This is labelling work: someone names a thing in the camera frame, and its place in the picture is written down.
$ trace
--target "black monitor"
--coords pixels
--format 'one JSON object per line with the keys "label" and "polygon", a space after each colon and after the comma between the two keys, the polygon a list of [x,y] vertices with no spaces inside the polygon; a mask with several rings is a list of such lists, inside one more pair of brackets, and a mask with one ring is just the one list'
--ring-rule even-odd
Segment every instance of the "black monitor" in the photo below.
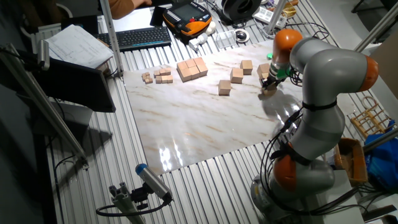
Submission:
{"label": "black monitor", "polygon": [[[26,62],[37,63],[37,55],[18,50]],[[47,96],[87,106],[93,111],[116,111],[101,71],[50,58],[47,71],[32,72]]]}

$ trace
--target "spool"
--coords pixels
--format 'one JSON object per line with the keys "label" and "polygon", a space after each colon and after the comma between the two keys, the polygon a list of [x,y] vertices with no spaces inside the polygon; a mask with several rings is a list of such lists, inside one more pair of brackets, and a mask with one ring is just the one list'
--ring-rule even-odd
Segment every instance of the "spool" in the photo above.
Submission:
{"label": "spool", "polygon": [[217,5],[232,22],[251,17],[260,6],[261,0],[218,0]]}

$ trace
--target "wooden block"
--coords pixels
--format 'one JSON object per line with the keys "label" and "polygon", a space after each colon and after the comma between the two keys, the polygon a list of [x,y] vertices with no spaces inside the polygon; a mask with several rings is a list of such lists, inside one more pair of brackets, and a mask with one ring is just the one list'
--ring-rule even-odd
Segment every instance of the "wooden block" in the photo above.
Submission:
{"label": "wooden block", "polygon": [[159,70],[160,75],[170,75],[172,69],[171,68],[161,68]]}
{"label": "wooden block", "polygon": [[231,81],[229,80],[220,80],[218,84],[218,95],[219,96],[229,96],[231,91]]}
{"label": "wooden block", "polygon": [[231,71],[231,83],[242,84],[243,79],[243,69],[232,68]]}
{"label": "wooden block", "polygon": [[189,68],[181,70],[181,72],[179,72],[178,74],[180,74],[180,78],[181,78],[182,82],[186,82],[186,81],[189,81],[192,79],[192,75],[191,75]]}
{"label": "wooden block", "polygon": [[260,78],[262,77],[263,73],[269,73],[269,67],[270,65],[268,63],[259,65],[259,68],[257,68],[257,74]]}
{"label": "wooden block", "polygon": [[150,78],[149,72],[146,72],[146,73],[142,74],[142,81],[145,81],[145,79],[148,79],[148,78]]}
{"label": "wooden block", "polygon": [[168,75],[162,75],[162,83],[168,83],[169,82],[169,78],[167,78]]}
{"label": "wooden block", "polygon": [[263,93],[264,95],[266,95],[266,96],[272,96],[273,94],[276,93],[277,90],[278,90],[278,89],[277,89],[275,83],[273,83],[273,84],[267,86],[267,89],[266,89],[266,90],[265,90],[264,88],[262,88],[262,93]]}
{"label": "wooden block", "polygon": [[159,70],[154,71],[154,77],[156,78],[158,75],[160,75]]}
{"label": "wooden block", "polygon": [[199,78],[200,72],[197,66],[188,68],[192,75],[192,80]]}
{"label": "wooden block", "polygon": [[194,58],[193,61],[195,61],[196,65],[206,65],[205,61],[203,61],[203,59],[201,57]]}
{"label": "wooden block", "polygon": [[197,67],[198,67],[199,72],[200,72],[199,77],[204,77],[204,76],[207,75],[208,69],[207,69],[206,65],[198,65]]}
{"label": "wooden block", "polygon": [[173,76],[172,75],[167,75],[165,77],[167,78],[167,83],[173,83]]}
{"label": "wooden block", "polygon": [[185,62],[177,63],[177,71],[178,72],[181,72],[182,70],[187,69],[187,68],[188,68],[187,63],[185,63]]}
{"label": "wooden block", "polygon": [[251,60],[242,60],[241,68],[243,69],[243,75],[251,75],[253,70],[253,64]]}
{"label": "wooden block", "polygon": [[266,79],[266,78],[268,78],[268,75],[269,75],[268,72],[266,72],[266,73],[260,73],[260,74],[259,74],[259,78],[260,78],[260,79]]}
{"label": "wooden block", "polygon": [[172,73],[172,68],[165,68],[165,75],[171,75]]}
{"label": "wooden block", "polygon": [[187,63],[188,68],[192,68],[196,66],[196,63],[193,59],[186,60],[185,63]]}
{"label": "wooden block", "polygon": [[162,77],[160,75],[156,76],[156,84],[162,83]]}
{"label": "wooden block", "polygon": [[154,80],[152,78],[145,79],[145,84],[150,84],[150,83],[153,83],[153,82],[154,82]]}

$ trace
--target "orange handheld controller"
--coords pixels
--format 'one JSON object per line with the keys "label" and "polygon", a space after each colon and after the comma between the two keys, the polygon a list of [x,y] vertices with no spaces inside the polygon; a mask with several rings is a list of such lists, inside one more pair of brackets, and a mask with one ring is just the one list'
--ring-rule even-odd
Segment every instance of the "orange handheld controller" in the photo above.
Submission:
{"label": "orange handheld controller", "polygon": [[163,18],[167,27],[180,37],[184,44],[206,31],[211,22],[210,12],[195,2],[166,9]]}

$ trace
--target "person's hand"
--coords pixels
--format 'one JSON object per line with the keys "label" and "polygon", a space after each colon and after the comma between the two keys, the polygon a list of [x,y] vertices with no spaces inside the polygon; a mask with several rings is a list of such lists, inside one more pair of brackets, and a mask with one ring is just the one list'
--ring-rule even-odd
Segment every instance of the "person's hand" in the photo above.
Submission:
{"label": "person's hand", "polygon": [[141,5],[150,6],[152,4],[152,1],[151,0],[132,0],[132,3],[134,3],[135,8],[138,8]]}

